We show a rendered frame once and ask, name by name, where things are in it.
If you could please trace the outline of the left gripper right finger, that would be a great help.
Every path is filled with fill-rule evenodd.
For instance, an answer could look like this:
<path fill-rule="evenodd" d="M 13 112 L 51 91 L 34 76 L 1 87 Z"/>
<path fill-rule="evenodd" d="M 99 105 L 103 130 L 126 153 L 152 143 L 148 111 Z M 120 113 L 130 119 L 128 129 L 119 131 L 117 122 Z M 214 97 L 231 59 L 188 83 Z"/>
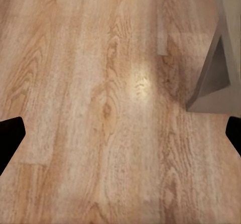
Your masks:
<path fill-rule="evenodd" d="M 241 156 L 241 118 L 229 117 L 225 134 Z"/>

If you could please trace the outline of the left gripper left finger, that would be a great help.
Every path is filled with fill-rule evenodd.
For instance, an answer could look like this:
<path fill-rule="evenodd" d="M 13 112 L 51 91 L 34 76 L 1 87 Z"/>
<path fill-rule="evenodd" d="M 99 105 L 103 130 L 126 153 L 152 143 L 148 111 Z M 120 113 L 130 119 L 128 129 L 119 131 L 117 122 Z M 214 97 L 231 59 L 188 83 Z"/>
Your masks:
<path fill-rule="evenodd" d="M 0 122 L 0 176 L 25 135 L 25 126 L 21 117 Z"/>

